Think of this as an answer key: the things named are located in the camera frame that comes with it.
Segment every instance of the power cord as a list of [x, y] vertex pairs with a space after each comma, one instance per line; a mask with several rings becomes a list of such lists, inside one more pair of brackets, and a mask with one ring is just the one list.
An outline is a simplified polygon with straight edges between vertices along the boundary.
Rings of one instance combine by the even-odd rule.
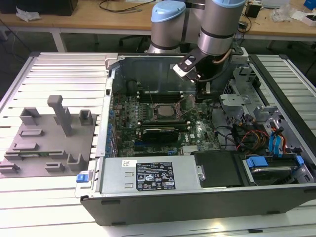
[[26, 62], [26, 59], [23, 58], [22, 56], [20, 56], [20, 55], [18, 55], [18, 54], [15, 54], [14, 52], [12, 52], [12, 53], [8, 52], [8, 50], [6, 49], [6, 47], [4, 46], [4, 44], [3, 44], [3, 42], [2, 42], [1, 40], [0, 40], [0, 44], [1, 44], [1, 46], [3, 47], [4, 52], [5, 52], [6, 54], [12, 55], [14, 58], [16, 58], [16, 59], [17, 59], [18, 61], [20, 61], [20, 62], [23, 62], [23, 63]]
[[246, 17], [246, 18], [248, 19], [248, 21], [249, 21], [249, 28], [246, 29], [245, 31], [241, 31], [241, 30], [239, 30], [239, 28], [237, 28], [237, 30], [238, 30], [240, 33], [242, 33], [241, 41], [240, 41], [239, 46], [241, 46], [241, 44], [243, 43], [245, 34], [246, 34], [247, 32], [249, 32], [250, 29], [251, 29], [251, 27], [252, 27], [252, 22], [251, 22], [250, 18], [249, 18], [248, 16], [246, 16], [245, 14], [243, 14], [243, 13], [242, 13], [242, 16], [244, 16], [244, 17]]
[[24, 44], [24, 42], [1, 20], [1, 18], [0, 18], [0, 21], [1, 21], [1, 23], [2, 23], [5, 27], [7, 27], [7, 29], [8, 29], [9, 31], [11, 31], [12, 34], [14, 34], [14, 36], [15, 36], [15, 37], [24, 45], [24, 47], [26, 47], [27, 50], [31, 53], [32, 51], [30, 50], [30, 48], [27, 47], [26, 44]]
[[109, 5], [109, 1], [108, 0], [105, 0], [103, 2], [101, 2], [99, 4], [99, 7], [103, 10], [106, 10], [106, 11], [109, 11], [109, 12], [113, 12], [113, 13], [134, 13], [134, 12], [139, 12], [139, 11], [142, 11], [142, 9], [136, 9], [137, 7], [140, 7], [140, 6], [143, 6], [143, 5], [146, 5], [146, 4], [150, 4], [150, 3], [153, 3], [155, 2], [156, 0], [152, 0], [152, 1], [149, 1], [149, 2], [145, 2], [145, 3], [142, 3], [142, 4], [139, 4], [139, 5], [136, 5], [136, 6], [133, 6], [133, 7], [129, 7], [129, 8], [126, 8], [126, 9], [122, 9], [122, 10], [112, 10], [112, 9], [109, 9], [108, 8], [108, 5]]

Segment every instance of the blue latch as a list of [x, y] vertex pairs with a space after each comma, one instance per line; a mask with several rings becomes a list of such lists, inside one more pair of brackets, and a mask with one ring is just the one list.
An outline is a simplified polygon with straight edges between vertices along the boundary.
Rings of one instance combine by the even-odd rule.
[[77, 183], [87, 183], [89, 182], [89, 174], [77, 174]]
[[297, 162], [300, 164], [300, 166], [304, 164], [304, 160], [301, 156], [297, 156], [296, 159], [297, 159]]
[[268, 166], [265, 157], [249, 157], [246, 159], [249, 168], [258, 167], [258, 166]]

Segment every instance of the motherboard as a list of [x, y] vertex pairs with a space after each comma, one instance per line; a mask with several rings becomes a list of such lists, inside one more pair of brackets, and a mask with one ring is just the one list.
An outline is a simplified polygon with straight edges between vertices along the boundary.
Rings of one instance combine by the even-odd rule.
[[211, 101], [193, 94], [113, 96], [118, 157], [190, 155], [220, 149], [210, 121]]

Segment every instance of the sticker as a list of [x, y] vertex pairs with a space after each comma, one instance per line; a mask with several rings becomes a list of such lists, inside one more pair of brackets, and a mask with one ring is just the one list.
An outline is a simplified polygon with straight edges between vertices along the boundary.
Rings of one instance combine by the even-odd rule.
[[136, 187], [138, 191], [176, 189], [172, 162], [136, 164]]
[[135, 167], [136, 163], [136, 159], [124, 159], [122, 160], [122, 167]]

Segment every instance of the warning label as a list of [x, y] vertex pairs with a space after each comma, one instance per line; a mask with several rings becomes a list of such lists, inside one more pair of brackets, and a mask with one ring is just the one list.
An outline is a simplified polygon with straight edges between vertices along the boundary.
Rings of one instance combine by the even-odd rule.
[[176, 189], [172, 162], [137, 163], [136, 188], [138, 191]]

